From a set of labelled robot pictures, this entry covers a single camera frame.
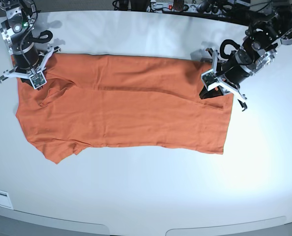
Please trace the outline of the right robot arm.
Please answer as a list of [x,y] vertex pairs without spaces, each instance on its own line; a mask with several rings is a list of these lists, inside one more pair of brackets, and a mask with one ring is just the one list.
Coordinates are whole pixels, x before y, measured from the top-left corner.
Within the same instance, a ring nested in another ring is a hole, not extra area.
[[6,20],[1,23],[1,36],[14,60],[13,68],[0,76],[0,82],[19,78],[33,89],[42,88],[47,83],[46,63],[60,48],[49,47],[45,51],[37,49],[36,44],[48,43],[53,38],[52,32],[45,30],[38,37],[33,36],[40,12],[33,0],[0,0],[0,9],[6,12]]

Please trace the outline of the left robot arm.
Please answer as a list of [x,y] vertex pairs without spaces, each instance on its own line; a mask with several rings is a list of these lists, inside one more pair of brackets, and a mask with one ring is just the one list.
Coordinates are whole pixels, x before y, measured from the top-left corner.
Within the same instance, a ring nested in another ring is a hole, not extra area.
[[270,14],[251,20],[241,45],[226,39],[219,50],[208,48],[212,68],[201,75],[200,99],[232,93],[241,104],[247,100],[240,93],[240,83],[270,65],[279,45],[292,44],[292,3],[273,6]]

